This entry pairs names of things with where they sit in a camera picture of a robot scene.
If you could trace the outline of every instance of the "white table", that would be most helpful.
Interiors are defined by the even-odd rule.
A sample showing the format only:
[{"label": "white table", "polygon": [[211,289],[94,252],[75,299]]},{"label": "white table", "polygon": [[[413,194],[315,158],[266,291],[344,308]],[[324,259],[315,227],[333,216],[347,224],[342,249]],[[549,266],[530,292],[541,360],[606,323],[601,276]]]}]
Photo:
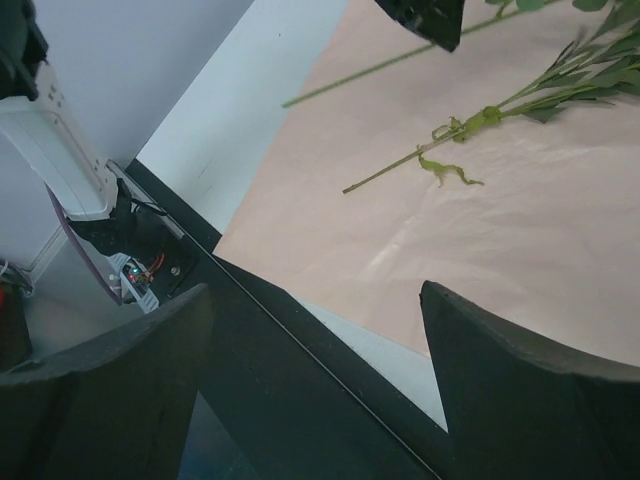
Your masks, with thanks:
[{"label": "white table", "polygon": [[[255,0],[138,155],[220,232],[287,115],[280,105],[302,87],[347,2]],[[446,429],[429,358],[301,303]]]}]

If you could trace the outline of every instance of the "pink paper sheet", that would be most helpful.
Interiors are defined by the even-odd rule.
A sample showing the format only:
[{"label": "pink paper sheet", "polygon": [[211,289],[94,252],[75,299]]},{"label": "pink paper sheet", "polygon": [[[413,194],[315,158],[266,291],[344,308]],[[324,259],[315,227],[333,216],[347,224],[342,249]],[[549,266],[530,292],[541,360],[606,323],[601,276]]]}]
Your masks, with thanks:
[{"label": "pink paper sheet", "polygon": [[[467,3],[467,26],[495,12]],[[414,161],[341,193],[450,115],[515,93],[601,18],[561,2],[464,37],[453,55],[431,50],[294,107],[215,253],[425,354],[418,293],[433,280],[543,335],[640,364],[631,100],[576,106],[552,125],[510,119],[429,155],[484,187],[450,176],[438,188]],[[304,90],[421,44],[371,0],[352,0]]]}]

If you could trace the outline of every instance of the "green stem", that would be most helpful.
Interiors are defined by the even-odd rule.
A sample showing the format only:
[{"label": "green stem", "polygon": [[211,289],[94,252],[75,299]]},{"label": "green stem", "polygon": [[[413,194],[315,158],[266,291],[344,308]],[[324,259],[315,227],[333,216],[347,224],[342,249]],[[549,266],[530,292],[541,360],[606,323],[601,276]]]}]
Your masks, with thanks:
[{"label": "green stem", "polygon": [[[552,3],[556,3],[559,2],[561,0],[546,0],[545,4],[550,5]],[[491,25],[494,25],[496,23],[500,23],[503,20],[508,20],[510,18],[516,17],[518,15],[521,15],[523,13],[527,13],[523,10],[515,10],[513,12],[504,14],[500,17],[495,16],[493,18],[491,18],[490,20],[486,20],[484,22],[480,22],[476,25],[473,25],[469,28],[465,28],[464,30],[462,30],[461,32],[461,36],[462,35],[467,35],[469,33],[473,33],[473,32],[477,32],[479,30],[482,30],[483,28],[489,27]],[[372,67],[366,68],[364,70],[361,70],[357,73],[354,73],[353,75],[349,75],[348,77],[344,77],[340,80],[336,80],[333,83],[330,83],[329,85],[326,85],[324,87],[318,88],[316,90],[312,90],[309,93],[305,93],[304,95],[300,95],[292,100],[289,100],[288,102],[285,102],[282,104],[282,108],[290,108],[293,107],[294,105],[297,105],[298,103],[302,103],[306,100],[310,100],[311,98],[317,97],[318,95],[321,95],[323,93],[326,93],[330,90],[333,90],[335,88],[341,87],[342,85],[346,85],[347,83],[351,83],[354,80],[358,80],[359,78],[365,77],[371,73],[375,73],[378,72],[384,68],[390,67],[391,65],[395,65],[396,63],[399,63],[403,60],[406,60],[408,58],[411,57],[415,57],[416,55],[420,55],[421,53],[427,52],[429,50],[431,50],[432,48],[435,47],[435,44],[431,43],[429,45],[425,45],[424,47],[420,47],[417,48],[415,50],[411,50],[410,52],[407,53],[403,53],[402,55],[398,55],[397,57],[391,58],[385,62],[379,63],[377,65],[374,65]]]},{"label": "green stem", "polygon": [[351,185],[349,188],[345,188],[342,191],[342,193],[353,192],[356,188],[360,188],[361,186],[369,183],[371,180],[375,180],[379,176],[384,175],[387,172],[390,172],[394,168],[399,167],[400,165],[402,165],[404,163],[407,163],[409,160],[417,158],[422,153],[427,152],[427,151],[431,150],[432,148],[435,148],[438,145],[441,145],[441,144],[445,143],[448,140],[451,140],[454,137],[454,135],[455,135],[454,133],[447,133],[447,134],[443,135],[442,138],[439,138],[435,142],[431,142],[428,145],[423,145],[422,147],[417,148],[413,153],[410,153],[406,157],[402,157],[400,160],[397,160],[397,161],[393,162],[391,165],[387,165],[382,170],[378,170],[376,173],[374,173],[373,175],[368,176],[367,178],[365,178],[361,182],[355,183],[355,184]]}]

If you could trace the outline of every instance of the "knot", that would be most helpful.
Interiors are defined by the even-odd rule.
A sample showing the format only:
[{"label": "knot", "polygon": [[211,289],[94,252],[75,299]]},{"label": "knot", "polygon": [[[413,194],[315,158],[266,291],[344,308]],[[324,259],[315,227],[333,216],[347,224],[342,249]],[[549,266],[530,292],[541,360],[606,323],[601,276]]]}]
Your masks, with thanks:
[{"label": "knot", "polygon": [[463,143],[469,135],[481,128],[497,125],[502,120],[502,112],[498,107],[485,107],[466,122],[456,117],[449,117],[449,124],[440,125],[431,133],[434,142],[451,137],[454,142]]}]

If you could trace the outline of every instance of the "wrapping paper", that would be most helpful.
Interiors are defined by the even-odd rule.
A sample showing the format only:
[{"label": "wrapping paper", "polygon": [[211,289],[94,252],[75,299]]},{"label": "wrapping paper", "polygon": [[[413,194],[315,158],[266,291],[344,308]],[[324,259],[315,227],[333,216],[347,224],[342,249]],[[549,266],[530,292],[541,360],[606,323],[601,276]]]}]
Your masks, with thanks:
[{"label": "wrapping paper", "polygon": [[[495,9],[467,2],[466,26]],[[606,12],[560,2],[463,37],[293,107],[215,253],[427,354],[418,293],[440,282],[526,328],[640,364],[640,109],[576,105],[540,125],[509,119],[341,190],[540,75]],[[371,0],[352,0],[308,91],[420,46]]]}]

